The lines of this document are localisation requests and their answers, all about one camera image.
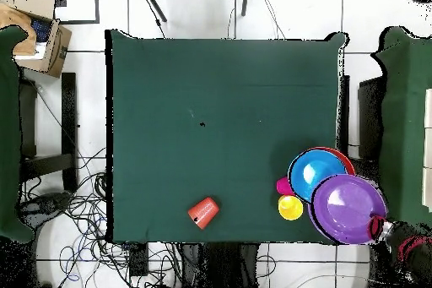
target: purple plate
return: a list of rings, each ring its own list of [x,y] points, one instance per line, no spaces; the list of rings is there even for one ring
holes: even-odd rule
[[[386,204],[365,179],[342,174],[318,185],[312,195],[310,214],[324,236],[329,235],[341,243],[360,244],[370,241],[370,218],[386,217]]]

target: yellow bowl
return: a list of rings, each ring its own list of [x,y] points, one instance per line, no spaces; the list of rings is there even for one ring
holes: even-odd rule
[[[278,207],[280,215],[286,220],[297,220],[303,214],[303,204],[295,196],[281,196]]]

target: blue bowl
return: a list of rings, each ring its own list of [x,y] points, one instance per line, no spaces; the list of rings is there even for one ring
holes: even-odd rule
[[[310,203],[312,193],[320,182],[332,175],[345,173],[345,166],[334,154],[312,149],[293,160],[288,179],[295,194]]]

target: green tablecloth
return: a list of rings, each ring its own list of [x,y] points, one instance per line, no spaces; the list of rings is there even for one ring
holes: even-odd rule
[[[338,50],[328,41],[139,40],[111,32],[114,240],[325,242],[275,182],[302,150],[334,146]],[[211,196],[201,231],[187,210]]]
[[[425,93],[432,88],[432,40],[390,28],[376,54],[386,76],[381,115],[380,185],[389,217],[432,226],[422,205]]]

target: floor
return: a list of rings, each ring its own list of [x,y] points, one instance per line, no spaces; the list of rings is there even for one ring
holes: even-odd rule
[[[157,0],[168,18],[162,24],[169,38],[234,37],[234,17],[228,28],[234,0]],[[247,14],[241,17],[241,1],[237,0],[236,39],[274,39],[275,25],[264,0],[249,0]],[[432,34],[432,4],[417,4],[411,0],[269,0],[277,16],[278,25],[287,39],[324,39],[332,32],[349,35],[345,48],[345,74],[350,80],[349,154],[358,156],[359,124],[358,102],[355,92],[359,82],[381,75],[381,69],[370,57],[378,48],[380,33],[391,25],[404,25],[415,35]],[[94,12],[93,0],[71,0],[76,17],[87,19]],[[149,6],[144,0],[99,0],[98,24],[69,24],[73,32],[64,72],[75,72],[78,85],[78,143],[83,158],[80,164],[105,148],[105,29],[119,29],[142,38],[161,37]],[[26,70],[26,76],[35,79],[40,94],[54,115],[61,117],[61,87],[58,79]],[[40,99],[36,112],[36,143],[38,155],[60,153],[61,129]],[[105,169],[105,151],[89,163],[91,173]],[[80,170],[80,178],[87,175]],[[83,186],[89,193],[91,186]],[[61,175],[43,177],[38,193],[61,191]],[[40,280],[50,281],[54,287],[63,280],[65,261],[71,246],[80,236],[77,227],[67,216],[59,216],[47,223],[40,234],[37,248]],[[164,249],[156,242],[150,244],[154,252]],[[277,262],[269,277],[259,278],[260,288],[365,288],[369,272],[369,249],[366,246],[322,246],[302,243],[262,244],[259,254],[268,254]],[[151,269],[160,269],[163,253],[152,257]],[[62,288],[83,288],[96,268],[97,261],[83,259],[77,263],[82,278],[68,280]],[[265,258],[257,263],[258,275],[273,270],[273,262]],[[165,277],[169,284],[172,274]],[[106,266],[99,268],[87,288],[127,288],[117,272]]]

